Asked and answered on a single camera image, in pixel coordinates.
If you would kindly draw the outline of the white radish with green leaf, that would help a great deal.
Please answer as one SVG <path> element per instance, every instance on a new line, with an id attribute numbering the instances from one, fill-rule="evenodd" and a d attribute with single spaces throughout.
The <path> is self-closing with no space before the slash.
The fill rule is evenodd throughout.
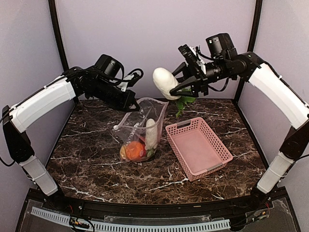
<path id="1" fill-rule="evenodd" d="M 177 118 L 183 113 L 186 105 L 196 100 L 194 97 L 172 96 L 170 94 L 170 91 L 175 88 L 179 82 L 174 75 L 165 68 L 159 67 L 154 70 L 153 82 L 167 100 L 176 102 L 178 108 L 178 112 L 176 113 Z"/>

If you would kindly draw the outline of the clear zip top bag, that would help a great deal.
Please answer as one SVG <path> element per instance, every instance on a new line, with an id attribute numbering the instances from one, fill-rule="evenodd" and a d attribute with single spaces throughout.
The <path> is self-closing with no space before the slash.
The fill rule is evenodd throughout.
<path id="1" fill-rule="evenodd" d="M 155 121 L 155 125 L 157 125 L 157 139 L 159 145 L 162 136 L 163 120 L 169 103 L 167 101 L 159 101 L 147 97 L 138 99 L 137 103 L 140 106 L 140 110 L 126 113 L 120 123 L 113 127 L 113 134 L 122 140 L 122 145 L 127 146 L 132 141 L 138 141 L 145 146 L 146 122 L 148 119 L 152 118 Z M 134 161 L 126 158 L 124 161 L 143 162 L 150 159 L 152 156 L 148 158 L 146 152 L 145 157 L 140 160 Z"/>

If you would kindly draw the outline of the yellow peach toy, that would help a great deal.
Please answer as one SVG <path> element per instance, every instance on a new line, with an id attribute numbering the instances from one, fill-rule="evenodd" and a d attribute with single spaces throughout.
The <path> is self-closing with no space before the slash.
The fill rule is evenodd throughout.
<path id="1" fill-rule="evenodd" d="M 126 160 L 126 146 L 122 145 L 120 148 L 120 156 L 122 160 Z"/>

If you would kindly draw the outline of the white radish toy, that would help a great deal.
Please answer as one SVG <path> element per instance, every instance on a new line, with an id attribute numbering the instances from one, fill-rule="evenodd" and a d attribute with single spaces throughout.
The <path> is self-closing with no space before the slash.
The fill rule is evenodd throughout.
<path id="1" fill-rule="evenodd" d="M 158 145 L 157 139 L 157 125 L 155 125 L 155 121 L 150 118 L 146 122 L 146 134 L 145 134 L 145 149 L 147 152 L 147 157 L 149 158 L 155 153 L 155 149 Z"/>

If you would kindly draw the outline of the orange tangerine toy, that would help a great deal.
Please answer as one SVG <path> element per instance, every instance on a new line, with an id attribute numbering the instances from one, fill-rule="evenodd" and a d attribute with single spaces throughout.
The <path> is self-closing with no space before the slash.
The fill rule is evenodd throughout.
<path id="1" fill-rule="evenodd" d="M 125 152 L 126 152 L 126 157 L 129 160 L 134 160 L 134 161 L 140 160 L 146 155 L 144 144 L 138 141 L 132 141 L 131 143 L 129 143 L 125 148 Z"/>

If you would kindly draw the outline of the pink plastic basket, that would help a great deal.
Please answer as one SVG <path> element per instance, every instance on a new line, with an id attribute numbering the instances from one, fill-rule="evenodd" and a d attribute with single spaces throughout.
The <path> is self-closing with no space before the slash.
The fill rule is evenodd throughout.
<path id="1" fill-rule="evenodd" d="M 201 117 L 167 125 L 167 140 L 189 181 L 224 168 L 233 156 Z"/>

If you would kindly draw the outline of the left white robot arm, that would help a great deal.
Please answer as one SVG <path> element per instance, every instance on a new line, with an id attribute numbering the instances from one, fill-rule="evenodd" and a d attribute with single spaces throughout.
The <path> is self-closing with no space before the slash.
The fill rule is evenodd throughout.
<path id="1" fill-rule="evenodd" d="M 130 87 L 143 77 L 143 71 L 137 68 L 122 78 L 116 78 L 116 74 L 96 66 L 73 67 L 20 103 L 2 110 L 1 122 L 10 157 L 50 196 L 49 203 L 58 211 L 68 207 L 68 199 L 59 193 L 60 187 L 36 157 L 26 131 L 45 114 L 81 95 L 100 99 L 117 111 L 138 111 L 140 107 Z"/>

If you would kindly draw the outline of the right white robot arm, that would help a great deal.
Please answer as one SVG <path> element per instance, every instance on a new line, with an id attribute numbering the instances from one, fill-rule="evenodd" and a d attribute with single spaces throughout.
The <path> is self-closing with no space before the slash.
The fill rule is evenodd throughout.
<path id="1" fill-rule="evenodd" d="M 218 80 L 239 76 L 264 93 L 291 124 L 278 155 L 252 189 L 246 205 L 256 210 L 265 202 L 265 195 L 284 177 L 294 163 L 300 159 L 309 143 L 309 105 L 282 80 L 266 61 L 253 52 L 235 55 L 229 59 L 217 58 L 205 63 L 191 50 L 183 51 L 186 61 L 174 72 L 168 72 L 171 86 L 167 92 L 171 98 L 179 96 L 197 97 L 208 84 Z"/>

